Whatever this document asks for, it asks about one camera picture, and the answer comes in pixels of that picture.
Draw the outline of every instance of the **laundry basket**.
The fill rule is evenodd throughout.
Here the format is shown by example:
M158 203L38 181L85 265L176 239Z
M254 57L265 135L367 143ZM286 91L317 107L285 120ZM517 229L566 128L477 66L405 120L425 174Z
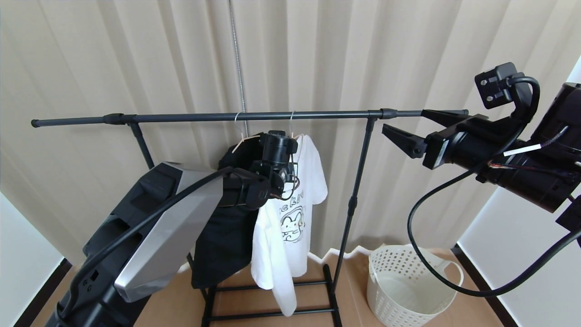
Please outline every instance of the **laundry basket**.
M444 269L458 264L441 259L425 249L420 251L442 276ZM456 291L433 276L407 246L383 246L369 256L367 302L375 316L388 327L418 327L437 316L454 300Z

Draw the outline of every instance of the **curtain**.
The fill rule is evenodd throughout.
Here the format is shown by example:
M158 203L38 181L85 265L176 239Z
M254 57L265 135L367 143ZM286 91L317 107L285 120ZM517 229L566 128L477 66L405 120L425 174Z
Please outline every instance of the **curtain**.
M0 188L75 264L147 166L128 127L33 129L31 119L379 108L469 109L498 119L511 106L485 110L474 75L512 61L542 87L527 137L581 54L581 4L570 0L2 0L0 8ZM462 172L407 158L381 135L381 123L348 250L407 243L411 206ZM443 129L419 118L383 123L420 136ZM313 138L329 188L314 210L317 255L340 245L364 126L292 122ZM155 162L212 168L245 128L142 124ZM248 122L250 134L290 128ZM428 200L414 224L420 246L453 246L493 190L470 178Z

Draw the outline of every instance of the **white wall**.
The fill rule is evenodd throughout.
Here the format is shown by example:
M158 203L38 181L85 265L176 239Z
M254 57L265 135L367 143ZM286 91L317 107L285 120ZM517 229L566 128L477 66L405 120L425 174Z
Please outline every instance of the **white wall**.
M63 256L0 193L0 326L12 326Z
M567 79L581 83L581 58ZM581 193L578 187L573 194ZM498 188L458 244L490 287L513 280L568 231L554 214ZM515 290L500 297L521 326L579 326L581 248L577 242Z

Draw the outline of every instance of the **wooden floor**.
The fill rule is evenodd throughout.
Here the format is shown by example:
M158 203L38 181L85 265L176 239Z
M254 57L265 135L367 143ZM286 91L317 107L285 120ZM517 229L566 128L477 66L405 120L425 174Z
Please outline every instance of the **wooden floor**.
M436 250L435 253L447 260L456 258L450 251ZM337 256L327 256L326 262L331 266L331 272L335 270ZM368 276L367 256L362 253L354 253L343 264L344 269L339 278L337 289L337 302L339 304L343 326L382 327L383 324L373 315L367 305L366 289ZM446 270L452 281L458 280L458 273L453 267ZM199 326L203 313L203 299L200 291L190 287L191 272L187 271L177 275L164 290L154 294L141 316L137 320L137 327L153 326ZM61 299L73 273L69 272L61 285L46 304L33 326L44 326L46 320ZM322 269L316 261L309 261L307 273L296 280L323 279ZM221 286L253 285L250 269L230 277ZM472 280L466 276L464 286L476 289ZM329 300L325 285L296 287L299 308L327 307ZM214 314L241 314L273 310L278 307L272 293L266 290L245 290L235 292L221 292L216 295ZM269 317L244 319L237 321L213 322L212 327L226 326L332 326L332 318L329 313L295 315L292 317ZM494 311L483 298L475 298L458 294L454 303L444 313L440 314L426 327L470 327L470 326L502 326Z

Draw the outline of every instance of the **clothes rack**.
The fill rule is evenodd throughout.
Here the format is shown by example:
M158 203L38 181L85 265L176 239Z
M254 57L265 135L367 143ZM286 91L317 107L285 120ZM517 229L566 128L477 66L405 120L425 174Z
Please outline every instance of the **clothes rack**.
M467 115L468 111L448 111ZM345 221L345 229L343 230L343 238L341 239L341 246L339 250L339 257L337 260L337 267L334 276L331 276L329 265L323 266L323 274L325 279L315 280L309 282L295 282L295 286L309 286L309 285L326 285L327 295L329 297L329 307L310 309L310 310L296 310L294 314L312 314L321 312L330 312L335 327L341 327L341 317L339 315L339 306L337 305L336 290L339 280L339 273L343 263L343 256L347 246L347 238L351 228L351 222L355 209L357 208L357 195L361 184L361 177L365 166L365 159L367 158L367 151L371 140L371 132L374 124L378 119L391 119L397 117L419 117L422 111L398 111L395 109L379 109L379 110L364 110L364 111L295 111L295 112L241 112L241 113L184 113L184 114L162 114L162 115L124 115L122 113L112 113L103 117L84 117L84 118L64 118L64 119L34 119L31 121L33 127L44 126L64 126L64 125L84 125L84 124L109 124L109 125L128 125L137 139L139 148L147 162L148 167L154 167L153 159L149 153L149 149L145 142L140 123L161 123L161 122L215 122L215 121L234 121L234 120L289 120L289 119L367 119L365 126L365 135L363 144L361 146L361 154L359 156L359 165L357 166L357 173L353 183L353 194L349 199L347 205L347 218ZM193 264L193 258L188 254L188 263ZM261 318L281 316L282 312L257 312L251 314L237 314L237 315L213 315L214 299L218 292L231 292L240 290L258 289L256 285L251 286L235 286L235 287L218 287L212 286L208 290L202 289L202 295L205 300L204 314L202 317L202 327L209 327L212 321L222 320L236 320L247 318Z

